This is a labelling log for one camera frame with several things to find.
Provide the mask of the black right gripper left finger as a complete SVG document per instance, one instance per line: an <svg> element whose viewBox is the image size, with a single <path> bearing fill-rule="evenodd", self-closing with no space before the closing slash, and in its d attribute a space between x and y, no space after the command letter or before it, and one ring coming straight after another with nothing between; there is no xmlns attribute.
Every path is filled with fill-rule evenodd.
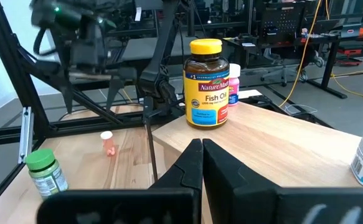
<svg viewBox="0 0 363 224"><path fill-rule="evenodd" d="M203 145L193 139L148 189L68 190L46 199L38 224L200 223Z"/></svg>

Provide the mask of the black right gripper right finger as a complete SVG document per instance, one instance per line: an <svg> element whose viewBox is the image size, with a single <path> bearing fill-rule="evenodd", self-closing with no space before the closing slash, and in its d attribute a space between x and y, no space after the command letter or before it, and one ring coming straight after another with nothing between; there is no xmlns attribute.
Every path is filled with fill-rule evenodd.
<svg viewBox="0 0 363 224"><path fill-rule="evenodd" d="M203 139L214 223L363 223L363 188L280 187Z"/></svg>

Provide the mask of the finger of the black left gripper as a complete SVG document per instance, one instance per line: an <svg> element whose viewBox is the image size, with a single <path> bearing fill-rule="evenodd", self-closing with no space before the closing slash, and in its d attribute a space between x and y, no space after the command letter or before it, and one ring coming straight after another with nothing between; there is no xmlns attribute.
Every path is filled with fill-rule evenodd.
<svg viewBox="0 0 363 224"><path fill-rule="evenodd" d="M117 95L118 91L124 88L125 83L124 80L119 76L111 76L109 81L108 95L106 100L106 110L109 111L112 103Z"/></svg>
<svg viewBox="0 0 363 224"><path fill-rule="evenodd" d="M70 80L67 77L65 77L60 81L59 87L60 87L60 92L64 98L64 103L67 109L67 113L71 114L73 108L72 84Z"/></svg>

